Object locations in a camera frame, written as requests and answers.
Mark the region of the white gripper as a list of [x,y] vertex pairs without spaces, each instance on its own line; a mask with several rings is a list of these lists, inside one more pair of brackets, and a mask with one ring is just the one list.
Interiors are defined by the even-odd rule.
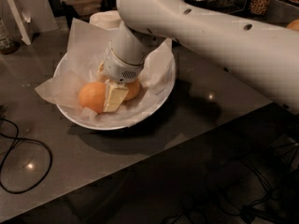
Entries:
[[100,82],[106,82],[107,78],[115,81],[106,82],[106,98],[104,102],[104,111],[106,113],[118,110],[129,92],[125,83],[137,80],[143,68],[143,64],[132,65],[122,61],[112,48],[106,49],[105,59],[103,62],[100,62],[96,72],[96,79]]

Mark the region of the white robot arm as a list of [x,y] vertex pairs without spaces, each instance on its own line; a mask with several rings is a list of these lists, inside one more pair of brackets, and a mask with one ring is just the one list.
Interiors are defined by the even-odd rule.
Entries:
[[121,25],[104,58],[104,74],[110,79],[136,80],[148,55],[170,38],[299,113],[298,32],[183,0],[117,0],[117,10]]

